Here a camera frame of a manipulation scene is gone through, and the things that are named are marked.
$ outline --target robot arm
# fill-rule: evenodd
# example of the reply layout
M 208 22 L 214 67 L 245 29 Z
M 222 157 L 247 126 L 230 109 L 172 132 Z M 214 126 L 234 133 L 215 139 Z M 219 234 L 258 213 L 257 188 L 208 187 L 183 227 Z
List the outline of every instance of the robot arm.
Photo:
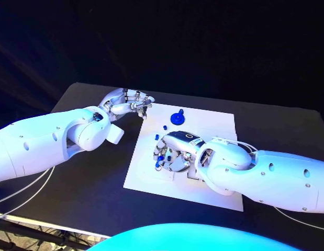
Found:
M 173 152 L 186 164 L 175 165 L 167 158 Z M 238 192 L 273 207 L 324 213 L 322 161 L 270 151 L 247 153 L 228 140 L 214 138 L 205 143 L 186 132 L 169 133 L 153 155 L 156 165 L 170 172 L 182 172 L 193 164 L 205 184 L 221 195 Z
M 124 131 L 110 122 L 127 112 L 146 118 L 154 101 L 144 93 L 118 88 L 98 106 L 23 119 L 0 129 L 0 181 L 34 174 L 76 153 L 112 144 Z

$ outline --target blue object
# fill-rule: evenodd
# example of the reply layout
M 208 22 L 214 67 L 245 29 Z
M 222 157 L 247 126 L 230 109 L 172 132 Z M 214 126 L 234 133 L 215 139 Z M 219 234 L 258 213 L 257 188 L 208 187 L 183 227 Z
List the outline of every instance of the blue object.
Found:
M 159 161 L 162 161 L 163 160 L 163 156 L 160 155 L 159 157 L 157 157 L 157 160 L 156 160 L 156 167 L 159 167 Z
M 179 126 L 180 124 L 183 124 L 182 109 L 179 110 L 177 113 L 172 114 L 172 116 L 170 116 L 170 122 L 172 122 L 172 124 L 175 124 L 176 126 Z
M 271 239 L 225 227 L 169 223 L 128 230 L 101 241 L 88 250 L 293 251 L 296 249 Z

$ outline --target black table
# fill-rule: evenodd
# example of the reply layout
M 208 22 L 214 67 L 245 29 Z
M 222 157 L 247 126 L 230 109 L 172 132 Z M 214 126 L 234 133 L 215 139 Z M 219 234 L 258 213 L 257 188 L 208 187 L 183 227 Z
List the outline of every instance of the black table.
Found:
M 75 83 L 52 112 L 97 105 L 112 90 L 114 87 Z M 238 140 L 257 149 L 293 153 L 324 161 L 324 122 L 316 111 L 157 92 L 147 94 L 160 104 L 232 113 Z M 273 207 L 245 197 L 244 212 L 237 212 L 124 189 L 141 119 L 136 114 L 127 114 L 114 124 L 124 130 L 118 144 L 104 142 L 98 149 L 76 154 L 56 166 L 43 190 L 13 215 L 108 236 L 159 223 L 209 224 L 258 234 L 300 249 L 324 249 L 322 230 L 293 222 Z M 37 175 L 3 181 L 0 197 L 21 188 Z M 4 201 L 0 212 L 16 207 L 42 183 L 43 180 Z M 324 227 L 324 215 L 287 214 Z

